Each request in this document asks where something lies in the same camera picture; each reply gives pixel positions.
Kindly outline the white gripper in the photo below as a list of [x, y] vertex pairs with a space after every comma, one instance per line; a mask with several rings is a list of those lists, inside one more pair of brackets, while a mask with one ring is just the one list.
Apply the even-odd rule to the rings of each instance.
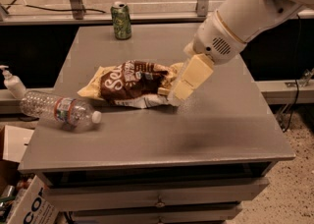
[[192, 57], [184, 62], [171, 89], [159, 87], [158, 94], [168, 96], [171, 105], [180, 106], [213, 74], [214, 63], [228, 63], [245, 47], [246, 43], [233, 35], [219, 12], [214, 11], [184, 48], [184, 53]]

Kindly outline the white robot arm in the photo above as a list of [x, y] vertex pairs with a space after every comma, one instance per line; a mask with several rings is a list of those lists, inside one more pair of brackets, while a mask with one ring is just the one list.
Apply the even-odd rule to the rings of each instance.
[[188, 58], [173, 84], [160, 88], [158, 95], [170, 105], [181, 105], [216, 65], [232, 60], [261, 32], [313, 6], [314, 0], [225, 0], [200, 25], [184, 49]]

